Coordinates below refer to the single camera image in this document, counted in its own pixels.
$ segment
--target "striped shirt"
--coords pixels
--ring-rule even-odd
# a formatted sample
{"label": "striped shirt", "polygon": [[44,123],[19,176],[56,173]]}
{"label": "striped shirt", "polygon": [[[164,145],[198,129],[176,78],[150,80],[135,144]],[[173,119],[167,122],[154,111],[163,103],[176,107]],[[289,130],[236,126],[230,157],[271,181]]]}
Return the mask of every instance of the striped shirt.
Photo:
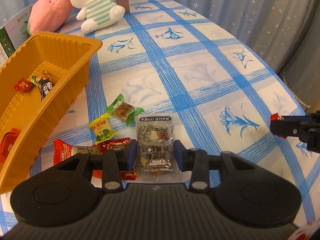
{"label": "striped shirt", "polygon": [[110,0],[94,0],[85,7],[87,20],[92,19],[98,25],[110,20],[110,10],[117,4]]}

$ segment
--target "yellow plastic tray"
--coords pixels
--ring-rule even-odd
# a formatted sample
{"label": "yellow plastic tray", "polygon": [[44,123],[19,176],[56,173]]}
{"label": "yellow plastic tray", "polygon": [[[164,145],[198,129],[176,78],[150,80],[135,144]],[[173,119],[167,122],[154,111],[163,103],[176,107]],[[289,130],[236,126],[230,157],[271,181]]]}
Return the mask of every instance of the yellow plastic tray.
{"label": "yellow plastic tray", "polygon": [[[38,32],[0,69],[0,140],[11,128],[21,131],[7,160],[0,163],[1,194],[27,178],[44,142],[88,83],[89,60],[101,46],[96,39]],[[21,78],[43,70],[60,78],[43,101],[37,87],[26,94],[13,89]]]}

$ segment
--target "white bunny plush toy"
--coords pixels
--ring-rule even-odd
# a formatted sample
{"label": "white bunny plush toy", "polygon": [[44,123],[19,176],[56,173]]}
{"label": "white bunny plush toy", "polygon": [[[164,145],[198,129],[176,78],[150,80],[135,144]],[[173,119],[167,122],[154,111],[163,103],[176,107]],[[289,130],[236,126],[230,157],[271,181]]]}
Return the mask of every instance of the white bunny plush toy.
{"label": "white bunny plush toy", "polygon": [[116,0],[70,0],[76,8],[81,8],[77,20],[86,19],[81,30],[90,33],[110,26],[124,15],[124,7],[117,5]]}

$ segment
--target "plush toy's foot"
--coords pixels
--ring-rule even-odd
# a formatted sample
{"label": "plush toy's foot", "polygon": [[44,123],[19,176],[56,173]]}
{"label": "plush toy's foot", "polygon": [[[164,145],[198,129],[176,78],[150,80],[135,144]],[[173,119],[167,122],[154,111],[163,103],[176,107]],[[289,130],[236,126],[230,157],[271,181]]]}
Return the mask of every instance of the plush toy's foot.
{"label": "plush toy's foot", "polygon": [[93,32],[98,28],[98,24],[92,19],[86,20],[81,24],[81,31],[84,33]]}
{"label": "plush toy's foot", "polygon": [[116,22],[124,16],[125,9],[120,5],[114,6],[110,10],[110,21]]}

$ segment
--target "tablecloth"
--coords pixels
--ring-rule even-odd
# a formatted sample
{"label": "tablecloth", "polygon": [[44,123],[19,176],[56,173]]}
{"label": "tablecloth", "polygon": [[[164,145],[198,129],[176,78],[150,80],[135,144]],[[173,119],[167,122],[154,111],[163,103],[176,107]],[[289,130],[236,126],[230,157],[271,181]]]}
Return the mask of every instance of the tablecloth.
{"label": "tablecloth", "polygon": [[[172,111],[175,138],[187,148],[213,155],[232,151],[292,182],[303,198],[295,223],[317,220],[319,154],[297,138],[273,136],[268,128],[275,112],[304,114],[278,76],[249,47],[190,8],[173,0],[130,4],[124,19],[85,35],[103,41],[91,59],[89,83],[46,141],[30,176],[52,166],[55,139],[92,145],[88,123],[122,93],[147,113]],[[83,36],[81,23],[59,32]],[[117,138],[136,138],[134,123],[127,128],[112,118],[111,124],[120,131]],[[179,180],[188,186],[189,178],[190,172]],[[210,180],[211,187],[219,184],[216,172]],[[10,193],[1,195],[2,233],[17,223],[9,199]]]}

